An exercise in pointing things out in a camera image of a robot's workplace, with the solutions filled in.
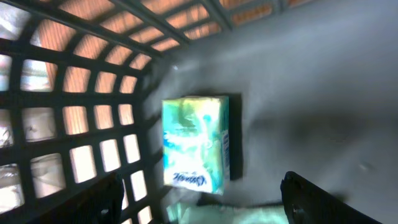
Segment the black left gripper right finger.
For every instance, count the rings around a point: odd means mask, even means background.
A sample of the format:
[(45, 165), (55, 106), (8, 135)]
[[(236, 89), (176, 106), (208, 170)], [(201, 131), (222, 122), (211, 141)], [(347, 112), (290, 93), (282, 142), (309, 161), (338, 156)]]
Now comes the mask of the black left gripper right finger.
[(380, 224), (293, 171), (280, 184), (290, 224)]

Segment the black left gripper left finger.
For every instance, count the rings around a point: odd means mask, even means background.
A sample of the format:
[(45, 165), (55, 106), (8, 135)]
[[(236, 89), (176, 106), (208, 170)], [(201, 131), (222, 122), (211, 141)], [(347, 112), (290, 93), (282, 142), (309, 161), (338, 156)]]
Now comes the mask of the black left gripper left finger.
[(124, 185), (113, 172), (40, 217), (52, 224), (118, 224), (124, 198)]

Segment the teal tissue pack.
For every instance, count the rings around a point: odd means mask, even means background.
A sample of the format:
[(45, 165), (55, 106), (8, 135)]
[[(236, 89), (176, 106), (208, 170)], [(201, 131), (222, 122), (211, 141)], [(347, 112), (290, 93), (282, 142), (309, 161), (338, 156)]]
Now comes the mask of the teal tissue pack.
[(162, 102), (164, 184), (223, 195), (230, 181), (229, 97)]

